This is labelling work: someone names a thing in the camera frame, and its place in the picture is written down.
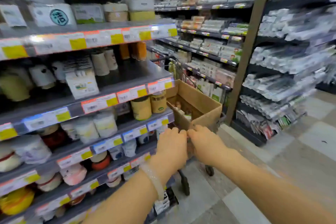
floor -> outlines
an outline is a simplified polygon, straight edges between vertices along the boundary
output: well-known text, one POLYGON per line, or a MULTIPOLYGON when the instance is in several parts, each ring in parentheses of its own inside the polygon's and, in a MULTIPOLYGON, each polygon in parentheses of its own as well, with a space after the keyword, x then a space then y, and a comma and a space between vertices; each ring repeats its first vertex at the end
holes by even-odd
MULTIPOLYGON (((305 105, 308 116, 260 148, 226 125, 217 134, 250 162, 304 189, 336 216, 336 96, 318 91, 305 105)), ((209 177, 199 162, 192 162, 183 171, 191 194, 183 194, 177 177, 173 190, 179 205, 157 223, 270 223, 219 171, 209 177)))

